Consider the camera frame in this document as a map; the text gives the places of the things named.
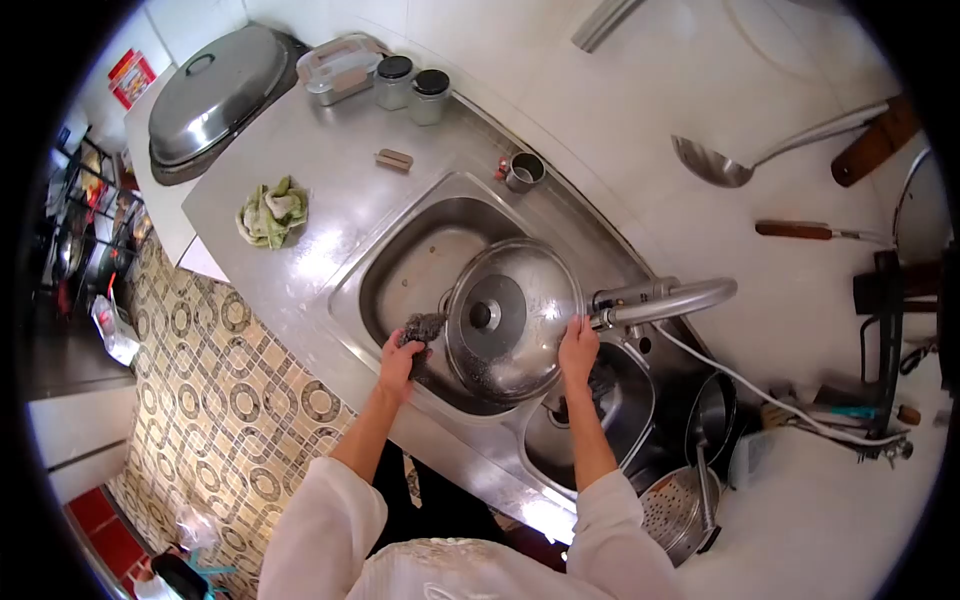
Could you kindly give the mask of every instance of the sink basin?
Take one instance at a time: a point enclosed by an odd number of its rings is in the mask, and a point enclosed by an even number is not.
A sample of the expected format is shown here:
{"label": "sink basin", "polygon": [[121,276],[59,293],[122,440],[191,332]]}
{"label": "sink basin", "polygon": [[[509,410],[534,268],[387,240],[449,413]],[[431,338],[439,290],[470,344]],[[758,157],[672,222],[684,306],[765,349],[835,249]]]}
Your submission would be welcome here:
{"label": "sink basin", "polygon": [[[360,284],[364,326],[382,345],[412,313],[443,311],[457,277],[474,256],[495,242],[522,236],[520,227],[487,202],[467,196],[438,200],[399,230],[364,275]],[[464,388],[446,361],[443,336],[430,347],[429,374],[422,382],[428,390],[472,415],[510,410]]]}
{"label": "sink basin", "polygon": [[[407,204],[397,201],[397,211],[384,218],[327,283],[320,297],[329,317],[324,326],[371,369],[379,369],[379,347],[391,331],[412,313],[443,311],[470,260],[505,239],[530,237],[549,244],[588,293],[647,280],[603,224],[563,190],[541,185],[517,197],[491,185],[496,187],[466,165],[425,181]],[[698,347],[696,340],[669,327]],[[623,334],[622,329],[600,334],[599,357],[612,367],[615,385],[598,405],[613,454],[630,472],[651,462],[643,447],[653,415],[654,383],[699,365],[682,350],[661,343],[656,331],[644,333],[650,338],[646,354],[640,353],[637,340],[624,340]],[[422,386],[415,386],[414,408],[498,468],[573,511],[576,482],[562,386],[514,407],[494,404],[460,383],[446,362],[443,337],[430,346],[433,356]]]}
{"label": "sink basin", "polygon": [[[607,340],[601,341],[597,361],[612,368],[616,383],[595,406],[613,456],[624,468],[646,437],[654,412],[654,387],[639,352],[612,336]],[[577,486],[563,393],[562,386],[557,386],[537,407],[524,430],[523,446],[533,467],[570,494]]]}

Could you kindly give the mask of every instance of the green cloth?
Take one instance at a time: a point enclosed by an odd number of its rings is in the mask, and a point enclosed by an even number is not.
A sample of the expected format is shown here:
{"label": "green cloth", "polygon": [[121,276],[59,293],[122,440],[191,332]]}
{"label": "green cloth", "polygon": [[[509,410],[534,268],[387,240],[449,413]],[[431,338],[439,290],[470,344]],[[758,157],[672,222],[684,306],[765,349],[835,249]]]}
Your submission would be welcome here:
{"label": "green cloth", "polygon": [[276,250],[291,228],[306,223],[307,190],[296,187],[290,177],[273,189],[257,185],[236,214],[237,229],[254,246]]}

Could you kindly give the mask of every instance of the patterned tile floor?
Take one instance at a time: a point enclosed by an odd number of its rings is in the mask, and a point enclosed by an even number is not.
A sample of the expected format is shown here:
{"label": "patterned tile floor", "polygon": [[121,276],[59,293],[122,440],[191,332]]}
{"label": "patterned tile floor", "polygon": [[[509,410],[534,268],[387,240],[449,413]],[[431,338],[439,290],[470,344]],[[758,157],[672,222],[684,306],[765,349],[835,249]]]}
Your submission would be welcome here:
{"label": "patterned tile floor", "polygon": [[[162,550],[186,503],[217,518],[202,563],[233,564],[223,583],[253,598],[276,520],[311,459],[355,414],[279,342],[230,286],[174,267],[156,235],[128,274],[142,346],[124,471],[107,483],[137,531]],[[416,473],[408,481],[419,503]],[[504,527],[513,522],[497,516]]]}

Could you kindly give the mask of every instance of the ladle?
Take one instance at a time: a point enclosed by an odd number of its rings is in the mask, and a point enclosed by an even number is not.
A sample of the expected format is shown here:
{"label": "ladle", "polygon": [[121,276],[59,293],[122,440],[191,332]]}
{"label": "ladle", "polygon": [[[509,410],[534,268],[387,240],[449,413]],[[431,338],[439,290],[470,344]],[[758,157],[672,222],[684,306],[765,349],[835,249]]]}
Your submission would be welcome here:
{"label": "ladle", "polygon": [[768,150],[756,155],[746,165],[740,164],[718,152],[706,148],[697,142],[671,135],[673,150],[687,169],[707,183],[720,187],[740,187],[754,175],[754,170],[775,156],[818,142],[841,133],[846,133],[866,125],[888,109],[887,102],[881,101],[838,116],[820,125],[797,133],[775,144]]}

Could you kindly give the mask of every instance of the black jar lid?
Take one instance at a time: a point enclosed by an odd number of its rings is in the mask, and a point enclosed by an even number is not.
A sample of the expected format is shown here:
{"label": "black jar lid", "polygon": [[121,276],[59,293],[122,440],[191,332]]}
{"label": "black jar lid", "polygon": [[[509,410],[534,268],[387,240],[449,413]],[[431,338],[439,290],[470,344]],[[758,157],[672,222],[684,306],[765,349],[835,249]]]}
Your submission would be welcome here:
{"label": "black jar lid", "polygon": [[424,96],[441,94],[450,87],[450,78],[439,69],[425,69],[414,78],[414,90]]}
{"label": "black jar lid", "polygon": [[381,60],[376,66],[376,74],[383,79],[397,79],[412,71],[413,68],[412,60],[397,55]]}

